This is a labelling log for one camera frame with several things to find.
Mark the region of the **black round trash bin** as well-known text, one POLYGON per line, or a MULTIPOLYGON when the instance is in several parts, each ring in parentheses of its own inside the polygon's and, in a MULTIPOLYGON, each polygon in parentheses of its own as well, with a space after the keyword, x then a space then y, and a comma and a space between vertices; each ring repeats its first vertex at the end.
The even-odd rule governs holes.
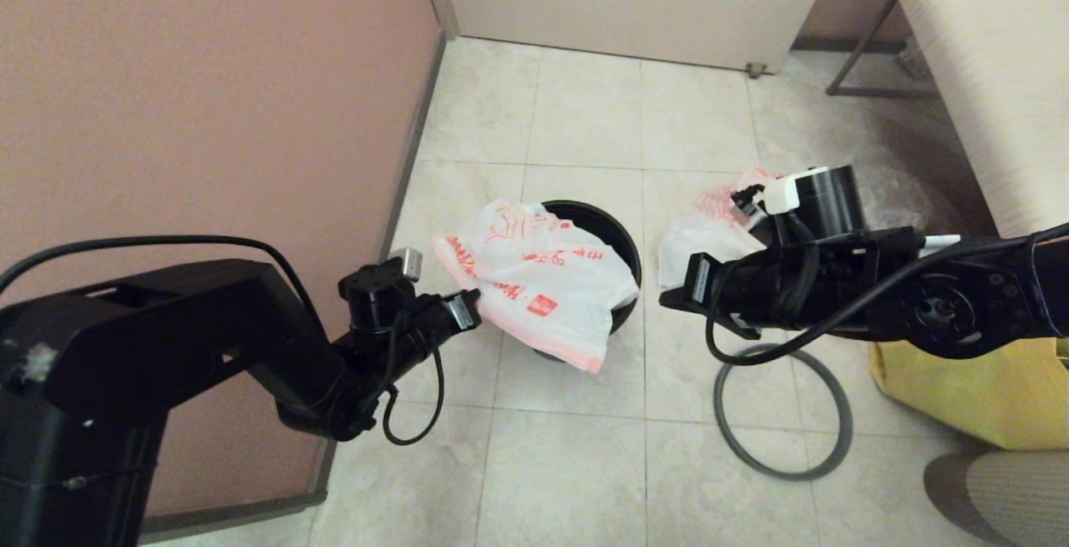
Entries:
POLYGON ((642 286, 642 265, 636 244, 631 239, 626 228, 610 213, 575 200, 549 200, 542 202, 542 205, 551 215, 561 217, 562 220, 571 220, 575 226, 611 247, 611 250, 628 264, 638 287, 642 286))

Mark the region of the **clear bag with black contents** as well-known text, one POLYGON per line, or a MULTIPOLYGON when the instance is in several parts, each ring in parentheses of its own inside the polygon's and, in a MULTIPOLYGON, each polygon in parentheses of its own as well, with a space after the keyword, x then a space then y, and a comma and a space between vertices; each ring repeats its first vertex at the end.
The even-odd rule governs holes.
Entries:
POLYGON ((855 167, 859 204, 870 230, 912 226, 925 235, 969 235, 973 228, 938 190, 903 170, 855 167))

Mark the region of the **dark metal table frame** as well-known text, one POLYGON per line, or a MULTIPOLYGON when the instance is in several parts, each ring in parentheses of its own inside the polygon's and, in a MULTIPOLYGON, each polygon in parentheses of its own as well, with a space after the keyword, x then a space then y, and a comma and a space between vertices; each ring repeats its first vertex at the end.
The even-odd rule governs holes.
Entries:
POLYGON ((938 90, 845 85, 845 79, 848 77, 850 72, 853 71, 855 64, 859 62, 859 57, 868 52, 870 42, 874 40, 877 33, 886 22, 886 19, 889 18, 889 15, 893 13, 894 7, 896 7, 898 3, 899 0, 886 0, 886 2, 879 7, 876 21, 871 24, 866 33, 864 33, 858 43, 856 43, 850 56, 848 56, 847 60, 845 60, 843 67, 841 67, 835 76, 833 76, 832 82, 825 87, 824 93, 827 94, 828 97, 924 99, 925 101, 930 101, 931 99, 938 99, 940 97, 938 90))

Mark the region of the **cream striped table top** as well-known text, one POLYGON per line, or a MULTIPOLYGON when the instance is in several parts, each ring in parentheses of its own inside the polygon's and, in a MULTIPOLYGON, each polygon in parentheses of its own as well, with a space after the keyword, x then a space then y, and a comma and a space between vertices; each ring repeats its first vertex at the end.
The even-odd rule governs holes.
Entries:
POLYGON ((1069 222, 1069 0, 899 0, 1002 236, 1069 222))

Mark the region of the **white red-printed bin liner bag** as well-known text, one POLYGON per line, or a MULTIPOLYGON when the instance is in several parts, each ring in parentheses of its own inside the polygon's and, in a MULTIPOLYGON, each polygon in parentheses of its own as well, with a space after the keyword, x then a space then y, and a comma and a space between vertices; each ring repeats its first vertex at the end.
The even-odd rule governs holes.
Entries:
POLYGON ((641 290, 611 247, 542 202, 489 202, 431 249, 459 288, 481 291, 485 321, 582 372, 602 371, 641 290))

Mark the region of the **grey ribbed round object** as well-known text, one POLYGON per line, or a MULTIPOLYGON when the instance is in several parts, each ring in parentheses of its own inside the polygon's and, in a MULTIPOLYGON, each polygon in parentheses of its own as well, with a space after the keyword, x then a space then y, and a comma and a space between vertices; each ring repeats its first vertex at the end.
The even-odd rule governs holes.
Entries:
POLYGON ((925 466, 930 502, 995 547, 1069 547, 1069 449, 954 453, 925 466))

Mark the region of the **white red bag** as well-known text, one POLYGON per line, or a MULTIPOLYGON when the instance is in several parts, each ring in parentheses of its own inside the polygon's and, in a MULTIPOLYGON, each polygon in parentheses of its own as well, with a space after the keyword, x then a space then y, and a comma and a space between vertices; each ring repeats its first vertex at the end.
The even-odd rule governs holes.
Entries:
POLYGON ((765 250, 765 243, 753 235, 744 222, 735 220, 732 194, 778 178, 778 174, 752 168, 688 196, 683 206, 676 209, 659 244, 659 287, 669 290, 682 285, 690 257, 698 251, 726 262, 765 250))

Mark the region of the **yellow shopping bag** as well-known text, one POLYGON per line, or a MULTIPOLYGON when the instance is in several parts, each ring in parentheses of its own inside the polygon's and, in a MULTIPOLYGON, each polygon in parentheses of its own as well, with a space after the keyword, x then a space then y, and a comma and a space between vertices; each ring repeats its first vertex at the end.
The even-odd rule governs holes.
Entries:
POLYGON ((947 360, 908 342, 869 346, 887 398, 1011 451, 1069 449, 1069 338, 1035 338, 947 360))

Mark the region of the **small clear container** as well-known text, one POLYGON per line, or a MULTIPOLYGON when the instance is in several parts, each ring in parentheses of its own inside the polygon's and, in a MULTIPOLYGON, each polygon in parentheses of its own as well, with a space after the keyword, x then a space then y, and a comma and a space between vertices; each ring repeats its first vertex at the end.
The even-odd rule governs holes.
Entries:
POLYGON ((929 65, 927 64, 927 60, 925 60, 923 49, 916 36, 907 37, 902 42, 901 48, 894 54, 894 59, 896 59, 899 68, 904 71, 910 78, 917 80, 931 79, 929 65))

